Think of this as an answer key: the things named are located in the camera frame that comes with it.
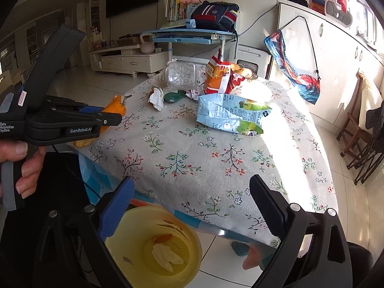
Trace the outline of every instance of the white drawer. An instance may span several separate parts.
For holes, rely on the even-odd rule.
[[[103,69],[121,69],[120,57],[102,57],[101,64]]]
[[[151,58],[148,56],[126,56],[120,58],[121,70],[132,70],[141,72],[150,71]]]

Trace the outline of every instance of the black strap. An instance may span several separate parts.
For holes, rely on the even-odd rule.
[[[308,33],[310,34],[310,40],[311,40],[312,51],[313,51],[313,56],[314,56],[314,63],[316,64],[316,74],[317,74],[317,79],[318,79],[318,80],[321,80],[321,78],[320,78],[320,76],[319,76],[319,69],[318,69],[318,67],[317,67],[316,54],[315,54],[315,52],[314,52],[314,47],[313,47],[313,42],[312,42],[311,32],[310,32],[310,28],[309,28],[309,26],[308,26],[308,23],[307,23],[306,18],[305,18],[304,16],[300,16],[300,15],[298,15],[298,16],[296,16],[293,20],[291,20],[288,24],[285,24],[283,27],[281,27],[279,30],[283,30],[286,26],[288,26],[290,23],[292,23],[295,19],[297,19],[297,18],[299,18],[299,17],[304,18],[304,20],[305,20],[305,24],[307,25]]]

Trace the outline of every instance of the backpack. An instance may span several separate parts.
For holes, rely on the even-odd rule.
[[[235,32],[239,6],[234,3],[204,1],[192,13],[197,29]]]

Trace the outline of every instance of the plastic container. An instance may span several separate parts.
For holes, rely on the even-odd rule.
[[[172,234],[164,242],[183,264],[174,272],[161,267],[153,257],[153,239]],[[135,288],[182,288],[197,274],[202,249],[197,233],[161,206],[137,207],[126,211],[114,235],[105,242],[112,258]]]
[[[170,62],[166,68],[167,86],[177,90],[192,90],[196,87],[197,69],[192,62]]]

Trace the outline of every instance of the floral tablecloth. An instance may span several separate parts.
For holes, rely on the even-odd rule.
[[[306,211],[338,210],[324,147],[294,88],[258,79],[233,92],[272,108],[264,134],[246,136],[197,123],[189,98],[155,110],[147,102],[154,81],[135,87],[121,124],[80,152],[115,177],[129,175],[156,202],[268,245],[279,240],[250,196],[254,174]]]

